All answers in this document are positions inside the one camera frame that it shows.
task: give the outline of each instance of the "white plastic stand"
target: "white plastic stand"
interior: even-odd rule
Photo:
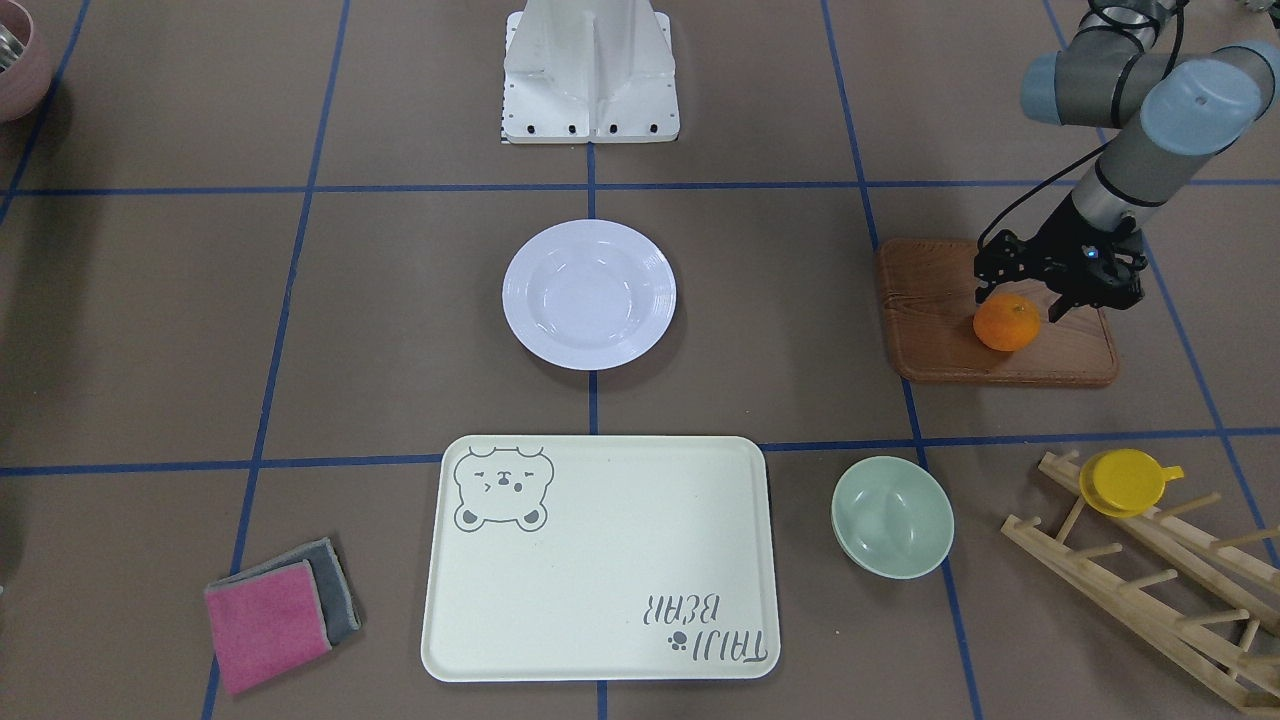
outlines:
[[[666,142],[680,135],[671,20],[649,0],[529,0],[507,18],[503,140]]]

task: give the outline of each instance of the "plate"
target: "plate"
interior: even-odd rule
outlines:
[[[955,515],[933,475],[901,457],[868,457],[845,470],[831,498],[845,555],[895,580],[933,571],[951,551]]]
[[[530,352],[572,370],[644,355],[676,313],[676,275],[639,232],[571,220],[535,234],[502,283],[507,324]]]
[[[430,562],[440,680],[750,679],[781,652],[764,456],[742,438],[461,438]]]

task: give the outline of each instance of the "bear ear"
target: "bear ear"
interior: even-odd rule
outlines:
[[[484,518],[477,516],[471,510],[467,510],[466,505],[460,505],[458,510],[453,514],[453,523],[458,525],[458,529],[463,533],[472,533],[484,525]]]
[[[534,510],[516,518],[516,524],[521,530],[531,533],[547,524],[547,509],[539,505]]]

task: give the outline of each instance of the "folded cloth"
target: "folded cloth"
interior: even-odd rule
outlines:
[[[239,693],[329,652],[311,562],[205,588],[223,685]]]
[[[351,588],[347,587],[347,578],[342,573],[342,564],[338,562],[338,553],[333,550],[329,538],[320,538],[296,547],[279,557],[274,557],[210,584],[210,588],[232,585],[261,575],[264,573],[292,565],[300,560],[311,562],[315,574],[316,589],[320,593],[320,609],[324,612],[325,632],[329,635],[329,644],[338,644],[360,629],[360,615],[356,605],[351,600]]]

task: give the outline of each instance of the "brown floor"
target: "brown floor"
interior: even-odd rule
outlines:
[[[63,72],[0,127],[6,720],[1236,716],[997,529],[1065,515],[1043,451],[1124,446],[1187,470],[1169,502],[1219,491],[1194,515],[1215,534],[1280,521],[1276,113],[1149,223],[1148,297],[1110,314],[1114,386],[904,386],[873,247],[974,237],[1097,145],[1018,108],[1083,0],[663,0],[680,141],[600,147],[498,142],[516,0],[28,5]],[[1235,3],[1188,9],[1185,51],[1240,38],[1276,40]],[[1064,192],[1007,224],[1029,234]],[[498,293],[530,236],[590,215],[653,238],[681,292],[652,352],[598,374],[527,354]],[[438,454],[508,432],[760,443],[777,669],[430,678]],[[956,510],[948,564],[919,580],[858,569],[829,530],[836,479],[881,454],[925,461]],[[202,587],[321,536],[365,628],[209,692]],[[1111,566],[1156,568],[1135,555]]]

